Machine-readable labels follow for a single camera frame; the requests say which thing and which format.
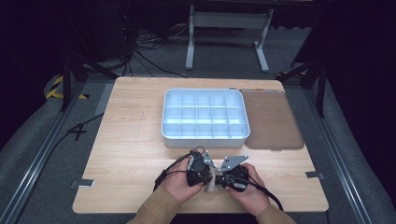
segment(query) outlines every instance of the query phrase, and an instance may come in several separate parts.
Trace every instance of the human hand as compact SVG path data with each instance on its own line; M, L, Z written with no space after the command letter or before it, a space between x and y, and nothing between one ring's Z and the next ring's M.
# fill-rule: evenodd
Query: human hand
M192 196L201 191L203 183L197 184L190 187L187 183L187 165L189 163L189 158L176 164L168 173L168 175L161 186L168 190L180 203L185 203Z
M256 168L253 165L244 163L242 166L248 170L249 181L252 181L251 178L253 178L259 185L265 187L264 182L259 177L259 174L257 174ZM255 217L271 204L268 196L252 185L247 185L247 188L242 192L238 192L230 187L226 187L226 190Z

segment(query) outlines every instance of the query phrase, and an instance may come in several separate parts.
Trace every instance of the handheld controller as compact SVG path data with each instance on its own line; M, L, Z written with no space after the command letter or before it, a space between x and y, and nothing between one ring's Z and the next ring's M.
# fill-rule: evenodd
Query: handheld controller
M210 167L208 165L211 163L212 160L207 155L206 151L204 152L204 155L202 155L199 152L192 154L186 175L187 183L189 184L190 187L197 185L201 182L203 182L204 185L206 185L212 180L213 175L210 174Z
M248 187L248 169L237 165L232 170L226 171L222 175L217 175L216 184L242 192Z

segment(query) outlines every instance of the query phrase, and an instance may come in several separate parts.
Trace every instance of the white tray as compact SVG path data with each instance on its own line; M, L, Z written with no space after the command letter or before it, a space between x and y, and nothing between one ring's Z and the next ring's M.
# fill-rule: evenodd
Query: white tray
M233 89L171 89L162 133L168 147L241 147L250 134L243 96Z

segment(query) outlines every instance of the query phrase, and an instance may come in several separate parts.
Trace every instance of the wooden table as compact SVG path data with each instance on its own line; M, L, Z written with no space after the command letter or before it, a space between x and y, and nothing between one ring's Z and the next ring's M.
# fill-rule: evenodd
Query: wooden table
M83 179L76 213L135 213L152 192L160 172L189 148L170 148L161 133L163 97L172 88L236 88L283 91L274 80L119 77L111 93ZM329 207L306 146L295 150L209 148L215 164L225 156L249 155L266 187L288 212L322 212ZM180 213L245 213L225 190L201 191L183 204Z

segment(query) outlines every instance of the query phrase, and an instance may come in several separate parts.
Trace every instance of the cardboard sheet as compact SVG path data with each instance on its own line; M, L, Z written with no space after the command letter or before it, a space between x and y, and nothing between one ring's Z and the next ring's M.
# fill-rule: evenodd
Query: cardboard sheet
M250 135L245 145L252 149L299 149L304 140L283 91L241 91Z

